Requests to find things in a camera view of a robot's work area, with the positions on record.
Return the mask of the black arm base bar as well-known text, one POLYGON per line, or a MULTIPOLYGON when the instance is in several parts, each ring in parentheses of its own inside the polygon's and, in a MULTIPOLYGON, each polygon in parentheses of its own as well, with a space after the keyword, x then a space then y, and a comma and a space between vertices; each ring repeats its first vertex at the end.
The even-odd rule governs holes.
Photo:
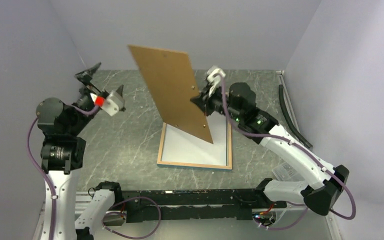
POLYGON ((251 220, 267 210, 285 209, 285 201, 271 202, 253 188, 195 190, 124 190, 110 206, 122 210, 127 223, 157 220, 251 220))

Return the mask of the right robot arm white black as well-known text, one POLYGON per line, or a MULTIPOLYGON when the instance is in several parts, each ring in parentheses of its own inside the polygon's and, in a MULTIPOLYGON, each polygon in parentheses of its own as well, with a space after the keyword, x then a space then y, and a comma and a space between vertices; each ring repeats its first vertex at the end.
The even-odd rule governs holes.
POLYGON ((217 87, 210 92, 208 84, 197 96, 190 98, 206 116, 224 115, 238 131, 281 157, 302 177, 302 181, 264 179, 256 188, 255 202, 262 208, 284 201, 305 205, 314 213, 326 216, 342 192, 349 192, 346 182, 350 171, 344 165, 333 166, 316 156, 279 121, 257 107, 256 93, 248 84, 237 82, 228 93, 217 87))

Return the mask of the brown frame backing board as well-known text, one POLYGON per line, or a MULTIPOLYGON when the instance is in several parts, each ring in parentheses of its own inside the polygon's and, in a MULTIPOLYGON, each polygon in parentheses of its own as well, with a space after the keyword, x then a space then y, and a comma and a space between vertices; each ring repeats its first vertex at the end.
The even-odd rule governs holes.
POLYGON ((128 45, 164 123, 213 143, 205 114, 191 102, 199 88, 184 51, 128 45))

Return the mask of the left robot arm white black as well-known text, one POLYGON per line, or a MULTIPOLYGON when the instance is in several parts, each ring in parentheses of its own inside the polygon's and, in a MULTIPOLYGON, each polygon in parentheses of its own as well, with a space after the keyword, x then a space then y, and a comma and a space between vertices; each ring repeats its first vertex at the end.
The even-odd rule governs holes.
POLYGON ((86 209, 75 216, 77 184, 86 149, 86 141, 79 134, 100 110, 111 116, 125 111, 122 87, 109 92, 92 84, 100 66, 97 63, 75 75, 83 88, 73 104, 50 97, 36 108, 33 124, 44 135, 41 162, 35 165, 45 181, 43 240, 92 240, 106 212, 123 204, 120 184, 103 181, 95 187, 86 209))

